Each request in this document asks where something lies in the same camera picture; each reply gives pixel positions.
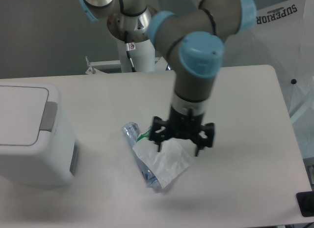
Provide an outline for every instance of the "green label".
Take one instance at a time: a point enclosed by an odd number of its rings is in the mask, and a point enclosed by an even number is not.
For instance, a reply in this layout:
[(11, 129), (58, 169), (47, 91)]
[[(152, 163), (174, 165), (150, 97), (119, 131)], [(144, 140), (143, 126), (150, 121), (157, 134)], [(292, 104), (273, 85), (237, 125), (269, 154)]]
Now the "green label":
[(151, 132), (151, 129), (149, 129), (149, 130), (148, 130), (147, 132), (145, 132), (144, 134), (140, 135), (140, 136), (137, 138), (137, 141), (136, 141), (136, 142), (140, 141), (140, 140), (143, 139), (143, 138), (148, 138), (150, 132)]

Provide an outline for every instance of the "crumpled paper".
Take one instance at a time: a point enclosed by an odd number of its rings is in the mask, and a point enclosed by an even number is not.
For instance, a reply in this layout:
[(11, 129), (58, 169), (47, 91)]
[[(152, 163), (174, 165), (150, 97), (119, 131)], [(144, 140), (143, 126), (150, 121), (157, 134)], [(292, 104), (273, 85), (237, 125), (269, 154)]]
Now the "crumpled paper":
[(140, 160), (154, 173), (162, 188), (188, 168), (194, 159), (182, 148), (175, 139), (162, 143), (161, 152), (153, 141), (148, 140), (149, 134), (144, 133), (138, 138), (133, 150)]

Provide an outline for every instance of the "light blue joint cap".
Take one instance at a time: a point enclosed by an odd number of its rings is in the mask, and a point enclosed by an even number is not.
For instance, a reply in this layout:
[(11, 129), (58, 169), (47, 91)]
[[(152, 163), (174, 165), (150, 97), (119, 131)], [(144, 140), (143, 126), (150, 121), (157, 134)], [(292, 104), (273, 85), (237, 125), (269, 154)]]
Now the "light blue joint cap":
[(182, 40), (179, 59), (189, 73), (207, 79), (216, 76), (221, 68), (224, 50), (224, 44), (217, 36), (196, 31)]
[(256, 20), (256, 6), (254, 0), (240, 0), (242, 7), (241, 25), (238, 33), (249, 29)]
[(148, 26), (148, 38), (151, 40), (153, 46), (155, 46), (155, 39), (160, 25), (170, 16), (176, 16), (170, 11), (161, 11), (153, 16)]
[(88, 17), (88, 19), (91, 22), (95, 22), (98, 21), (97, 18), (95, 18), (95, 16), (91, 13), (91, 11), (88, 9), (87, 5), (85, 4), (84, 0), (79, 0), (79, 3), (81, 4), (82, 8), (84, 9), (84, 12), (86, 14), (86, 16)]

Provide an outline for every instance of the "plastic bottle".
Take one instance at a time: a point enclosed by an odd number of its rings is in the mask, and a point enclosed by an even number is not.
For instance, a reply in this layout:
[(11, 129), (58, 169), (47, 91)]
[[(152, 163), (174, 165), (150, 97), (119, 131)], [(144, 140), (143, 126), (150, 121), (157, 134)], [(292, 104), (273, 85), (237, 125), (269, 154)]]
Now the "plastic bottle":
[(122, 132), (129, 142), (133, 156), (137, 162), (138, 167), (140, 168), (142, 172), (142, 175), (146, 181), (147, 186), (153, 188), (155, 191), (158, 191), (161, 188), (158, 179), (151, 172), (151, 170), (146, 166), (146, 164), (143, 163), (142, 160), (140, 160), (137, 157), (136, 153), (133, 150), (133, 146), (135, 145), (138, 136), (141, 134), (141, 131), (138, 128), (138, 125), (134, 122), (129, 122), (122, 127)]

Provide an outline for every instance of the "white table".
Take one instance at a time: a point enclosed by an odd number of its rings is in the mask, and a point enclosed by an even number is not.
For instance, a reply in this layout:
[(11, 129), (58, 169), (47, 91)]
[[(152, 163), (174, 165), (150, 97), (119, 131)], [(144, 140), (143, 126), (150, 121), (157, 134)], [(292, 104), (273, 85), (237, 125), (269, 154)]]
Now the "white table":
[[(238, 228), (314, 221), (295, 194), (311, 187), (275, 71), (223, 68), (204, 122), (216, 124), (214, 148), (163, 194), (132, 158), (121, 126), (168, 118), (175, 74), (129, 73), (12, 81), (55, 84), (81, 142), (74, 183), (62, 188), (0, 178), (0, 227)], [(194, 145), (180, 141), (193, 155)]]

